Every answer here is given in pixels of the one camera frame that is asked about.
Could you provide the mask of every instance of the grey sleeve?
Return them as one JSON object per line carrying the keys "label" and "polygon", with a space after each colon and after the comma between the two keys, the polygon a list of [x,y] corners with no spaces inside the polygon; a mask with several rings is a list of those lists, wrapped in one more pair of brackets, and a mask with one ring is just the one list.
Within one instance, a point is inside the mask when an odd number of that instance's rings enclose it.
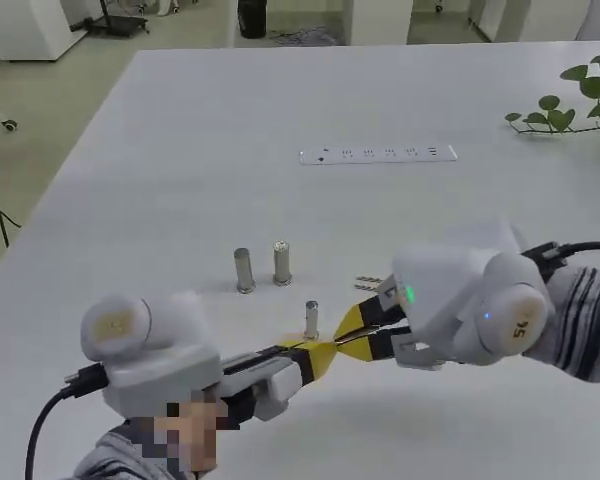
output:
{"label": "grey sleeve", "polygon": [[80,462],[71,480],[196,480],[180,471],[177,458],[167,458],[167,446],[155,445],[123,425],[103,436]]}
{"label": "grey sleeve", "polygon": [[561,268],[547,288],[556,314],[524,355],[600,383],[600,270]]}

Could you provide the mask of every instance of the hand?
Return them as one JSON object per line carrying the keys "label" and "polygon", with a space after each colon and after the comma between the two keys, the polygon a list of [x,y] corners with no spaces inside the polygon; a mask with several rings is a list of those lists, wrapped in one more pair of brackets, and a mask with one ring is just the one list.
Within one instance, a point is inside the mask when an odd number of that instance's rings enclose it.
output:
{"label": "hand", "polygon": [[190,403],[170,404],[166,417],[153,418],[153,431],[166,436],[167,455],[189,472],[204,474],[217,467],[216,435],[227,419],[227,405],[203,394]]}
{"label": "hand", "polygon": [[600,383],[600,270],[561,268],[547,289],[556,314],[524,356]]}

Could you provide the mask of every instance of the power strip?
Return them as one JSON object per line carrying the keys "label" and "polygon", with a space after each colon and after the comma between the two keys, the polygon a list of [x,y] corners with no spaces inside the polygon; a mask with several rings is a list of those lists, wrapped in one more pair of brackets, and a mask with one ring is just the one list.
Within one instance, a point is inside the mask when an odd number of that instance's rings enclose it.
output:
{"label": "power strip", "polygon": [[426,147],[316,148],[300,152],[303,165],[455,162],[451,145]]}

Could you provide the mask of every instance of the floor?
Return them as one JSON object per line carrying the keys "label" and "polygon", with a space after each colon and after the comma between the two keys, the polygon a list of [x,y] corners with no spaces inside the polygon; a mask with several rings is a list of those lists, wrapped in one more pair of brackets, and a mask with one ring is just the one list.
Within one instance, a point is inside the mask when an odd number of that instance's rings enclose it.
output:
{"label": "floor", "polygon": [[[86,38],[54,64],[0,62],[0,111],[19,123],[0,126],[0,206],[24,223],[81,132],[137,50],[215,48],[225,32],[214,0],[183,1],[178,15],[150,16],[151,34],[132,40]],[[272,29],[302,28],[314,17],[272,15]],[[479,42],[465,16],[414,14],[409,43]],[[271,39],[240,46],[277,46]],[[10,237],[17,229],[7,225]],[[0,233],[0,258],[4,253]]]}

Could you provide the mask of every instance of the metal cylinder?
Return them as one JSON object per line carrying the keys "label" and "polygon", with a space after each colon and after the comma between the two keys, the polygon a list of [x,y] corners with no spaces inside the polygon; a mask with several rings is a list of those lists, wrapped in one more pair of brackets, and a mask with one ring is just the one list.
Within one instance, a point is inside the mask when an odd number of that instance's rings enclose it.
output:
{"label": "metal cylinder", "polygon": [[304,338],[306,340],[317,340],[318,335],[318,302],[311,300],[307,302]]}
{"label": "metal cylinder", "polygon": [[240,293],[251,293],[256,288],[251,271],[251,256],[246,248],[239,248],[233,253],[236,261],[236,272],[238,273],[238,291]]}
{"label": "metal cylinder", "polygon": [[275,268],[273,283],[279,287],[289,285],[292,275],[289,266],[289,244],[287,242],[276,242],[273,245],[273,264]]}

